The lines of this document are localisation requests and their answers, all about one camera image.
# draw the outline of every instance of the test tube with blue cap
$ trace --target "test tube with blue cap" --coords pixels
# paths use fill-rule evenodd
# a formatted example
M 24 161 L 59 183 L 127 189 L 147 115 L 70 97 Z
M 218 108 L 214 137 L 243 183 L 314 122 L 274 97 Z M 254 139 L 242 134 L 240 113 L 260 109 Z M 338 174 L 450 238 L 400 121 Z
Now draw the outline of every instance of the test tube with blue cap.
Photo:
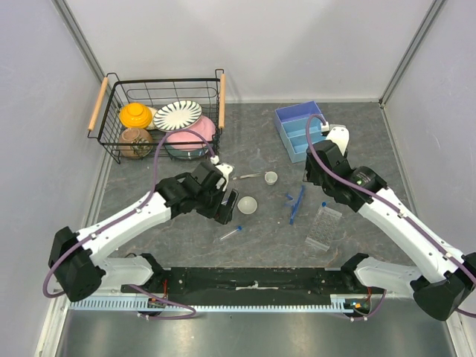
M 240 232 L 242 229 L 243 229 L 242 226 L 239 225 L 239 226 L 237 227 L 237 229 L 235 229 L 234 231 L 231 231 L 230 233 L 227 233 L 226 235 L 224 235 L 223 237 L 221 237 L 221 238 L 219 239 L 219 241 L 221 242 L 221 241 L 223 241 L 223 240 L 229 238 L 229 236 L 231 236 L 232 234 L 235 234 L 236 232 Z

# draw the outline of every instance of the black and white striped plate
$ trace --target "black and white striped plate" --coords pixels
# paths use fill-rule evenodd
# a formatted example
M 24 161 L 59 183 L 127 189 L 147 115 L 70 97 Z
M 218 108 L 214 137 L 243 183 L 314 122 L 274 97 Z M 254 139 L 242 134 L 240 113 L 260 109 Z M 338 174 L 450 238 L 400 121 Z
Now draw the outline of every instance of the black and white striped plate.
M 187 128 L 202 115 L 202 107 L 191 100 L 180 100 L 159 109 L 153 118 L 154 125 L 163 132 Z

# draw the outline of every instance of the wall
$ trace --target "wall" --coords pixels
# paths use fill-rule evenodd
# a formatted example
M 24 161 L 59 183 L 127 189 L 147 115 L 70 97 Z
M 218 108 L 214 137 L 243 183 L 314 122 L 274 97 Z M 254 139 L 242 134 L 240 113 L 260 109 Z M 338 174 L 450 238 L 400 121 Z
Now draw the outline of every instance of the wall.
M 431 0 L 68 0 L 105 71 L 228 74 L 229 100 L 378 98 Z
M 86 139 L 99 83 L 49 0 L 0 12 L 1 355 L 32 356 L 54 233 L 78 229 L 102 150 Z
M 475 13 L 474 1 L 447 1 L 386 109 L 419 216 L 466 253 L 476 251 Z

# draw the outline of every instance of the yellow bowl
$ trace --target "yellow bowl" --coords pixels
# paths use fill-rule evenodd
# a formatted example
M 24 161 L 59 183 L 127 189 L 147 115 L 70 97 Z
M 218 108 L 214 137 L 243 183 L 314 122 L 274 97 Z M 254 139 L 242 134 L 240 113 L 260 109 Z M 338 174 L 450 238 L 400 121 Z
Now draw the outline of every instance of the yellow bowl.
M 119 114 L 121 123 L 126 128 L 147 128 L 152 121 L 152 112 L 144 104 L 130 103 Z

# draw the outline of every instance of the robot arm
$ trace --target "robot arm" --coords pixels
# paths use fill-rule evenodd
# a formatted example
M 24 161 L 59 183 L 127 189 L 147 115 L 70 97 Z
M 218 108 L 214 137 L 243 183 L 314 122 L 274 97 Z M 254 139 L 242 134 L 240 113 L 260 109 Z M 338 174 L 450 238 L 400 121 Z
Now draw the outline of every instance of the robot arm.
M 305 181 L 321 186 L 325 194 L 333 197 L 337 203 L 349 206 L 382 229 L 416 266 L 384 263 L 366 254 L 357 254 L 344 264 L 342 270 L 348 273 L 350 281 L 357 280 L 364 286 L 376 286 L 413 297 L 430 316 L 446 320 L 474 286 L 447 256 L 404 218 L 412 218 L 440 247 L 472 271 L 476 267 L 476 254 L 464 256 L 460 250 L 439 238 L 399 201 L 387 183 L 373 170 L 368 167 L 351 168 L 347 160 L 348 140 L 347 129 L 336 126 L 329 131 L 325 141 L 313 147 L 333 173 L 385 198 L 400 209 L 399 213 L 383 202 L 336 181 L 319 166 L 309 149 Z
M 126 284 L 144 285 L 154 273 L 161 270 L 151 255 L 142 254 L 133 259 L 108 256 L 155 225 L 192 210 L 223 225 L 228 223 L 237 192 L 232 190 L 226 204 L 222 202 L 233 167 L 218 164 L 218 157 L 212 160 L 213 163 L 202 162 L 192 173 L 161 180 L 151 197 L 148 193 L 96 225 L 75 233 L 69 227 L 58 231 L 51 249 L 50 267 L 71 246 L 92 236 L 54 273 L 69 300 L 82 300 L 98 289 L 117 288 Z

